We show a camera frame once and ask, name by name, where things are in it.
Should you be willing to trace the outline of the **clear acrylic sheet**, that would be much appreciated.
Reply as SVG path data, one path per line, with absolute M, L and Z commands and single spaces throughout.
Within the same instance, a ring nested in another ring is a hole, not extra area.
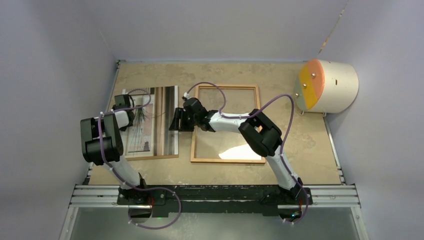
M 226 96 L 226 106 L 236 113 L 250 112 L 255 108 L 254 92 L 252 90 L 223 90 Z M 221 93 L 213 86 L 201 84 L 194 88 L 194 96 L 198 98 L 207 109 L 219 109 L 223 100 Z M 198 158 L 223 157 L 223 152 L 230 148 L 245 145 L 247 142 L 239 133 L 237 127 L 231 131 L 206 132 L 198 128 L 196 156 Z

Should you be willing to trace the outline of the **wooden picture frame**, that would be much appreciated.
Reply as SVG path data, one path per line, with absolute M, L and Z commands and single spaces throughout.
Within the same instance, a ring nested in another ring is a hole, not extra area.
M 253 91 L 254 96 L 254 107 L 260 108 L 260 95 L 259 87 L 255 84 L 218 84 L 221 90 L 237 90 L 237 91 Z M 224 151 L 223 157 L 218 158 L 200 158 L 197 157 L 197 133 L 198 128 L 194 128 L 194 132 L 191 138 L 191 151 L 190 151 L 190 162 L 191 163 L 213 163 L 213 164 L 258 164 L 262 165 L 266 163 L 264 157 L 261 157 L 253 152 L 248 144 L 242 144 L 240 146 L 234 146 Z

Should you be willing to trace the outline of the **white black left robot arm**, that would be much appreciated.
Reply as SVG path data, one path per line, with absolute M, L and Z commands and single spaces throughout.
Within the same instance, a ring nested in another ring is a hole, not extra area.
M 119 198 L 146 203 L 150 197 L 143 177 L 124 156 L 121 130 L 133 125 L 135 103 L 129 94 L 114 97 L 115 105 L 108 114 L 80 121 L 81 151 L 88 163 L 107 169 L 119 182 Z

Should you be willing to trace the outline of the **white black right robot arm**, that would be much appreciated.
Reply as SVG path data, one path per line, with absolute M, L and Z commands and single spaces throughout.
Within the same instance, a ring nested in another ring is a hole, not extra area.
M 261 109 L 255 108 L 250 113 L 224 114 L 220 110 L 207 110 L 195 97 L 186 98 L 183 106 L 175 109 L 169 130 L 193 132 L 195 127 L 204 132 L 241 134 L 249 147 L 270 165 L 284 202 L 292 204 L 300 197 L 308 196 L 284 153 L 287 136 Z

